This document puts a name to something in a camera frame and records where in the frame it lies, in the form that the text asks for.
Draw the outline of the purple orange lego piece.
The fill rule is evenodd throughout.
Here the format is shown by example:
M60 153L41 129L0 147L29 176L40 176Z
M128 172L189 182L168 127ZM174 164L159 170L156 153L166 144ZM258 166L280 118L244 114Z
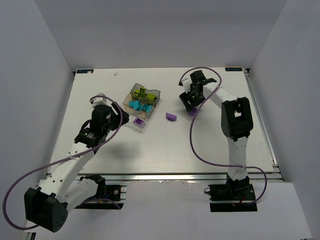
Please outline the purple orange lego piece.
M135 125L138 125L138 126L144 126L144 125L145 125L145 122L144 122L142 119L138 118L138 117L136 117L136 118L134 119L133 123L134 123Z

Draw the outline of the blue printed lego brick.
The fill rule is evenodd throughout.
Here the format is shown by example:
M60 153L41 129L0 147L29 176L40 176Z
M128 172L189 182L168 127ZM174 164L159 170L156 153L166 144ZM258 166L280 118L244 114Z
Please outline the blue printed lego brick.
M134 101L133 103L133 110L140 112L142 110L143 104L139 102L138 100Z

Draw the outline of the small green lego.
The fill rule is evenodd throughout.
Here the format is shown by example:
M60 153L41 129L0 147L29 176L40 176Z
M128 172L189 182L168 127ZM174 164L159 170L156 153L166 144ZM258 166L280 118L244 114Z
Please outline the small green lego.
M133 90L133 94L138 97L140 94L140 87L135 86Z

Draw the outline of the green printed lego brick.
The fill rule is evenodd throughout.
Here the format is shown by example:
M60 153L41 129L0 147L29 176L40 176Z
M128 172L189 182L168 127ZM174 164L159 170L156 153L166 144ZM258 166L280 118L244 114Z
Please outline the green printed lego brick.
M148 93L147 94L147 100L151 101L151 102L155 102L157 100L157 96L155 94Z

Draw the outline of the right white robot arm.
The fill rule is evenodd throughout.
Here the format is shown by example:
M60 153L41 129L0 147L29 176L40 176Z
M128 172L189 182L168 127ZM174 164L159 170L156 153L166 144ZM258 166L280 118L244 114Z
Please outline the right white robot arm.
M220 125L228 143L229 164L218 164L217 167L226 167L227 180L232 184L249 184L247 171L246 147L248 138L253 130L253 117L250 101L247 97L236 97L221 87L222 77L219 80L205 77L199 67L188 70L189 78L180 78L178 85L184 92L179 98L186 111L192 116L189 129L189 140L192 140L192 129L196 116L204 103L213 102L221 110Z

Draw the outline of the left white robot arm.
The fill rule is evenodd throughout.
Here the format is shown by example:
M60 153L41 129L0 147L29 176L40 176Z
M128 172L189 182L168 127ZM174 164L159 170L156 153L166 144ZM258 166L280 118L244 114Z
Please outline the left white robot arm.
M108 133L128 122L129 114L116 103L93 104L91 119L75 137L67 161L60 163L38 188L29 188L24 194L26 219L55 233L74 208L85 201L96 202L107 196L106 180L100 175L91 173L82 177L77 186L71 187L71 184L95 156Z

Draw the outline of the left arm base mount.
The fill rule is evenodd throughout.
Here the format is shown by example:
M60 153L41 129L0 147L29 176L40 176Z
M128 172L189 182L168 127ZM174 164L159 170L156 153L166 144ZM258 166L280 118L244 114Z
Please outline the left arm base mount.
M97 185L95 195L87 198L76 209L85 210L121 210L126 199L127 186L107 184L106 179L98 174L82 176L80 181L90 180Z

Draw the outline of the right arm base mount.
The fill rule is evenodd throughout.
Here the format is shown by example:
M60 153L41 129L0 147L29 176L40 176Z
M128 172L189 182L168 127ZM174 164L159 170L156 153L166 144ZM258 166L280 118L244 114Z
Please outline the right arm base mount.
M225 184L211 184L203 190L209 196L209 206L211 213L240 213L257 212L258 207L255 191L252 184L240 191L235 196L231 196Z

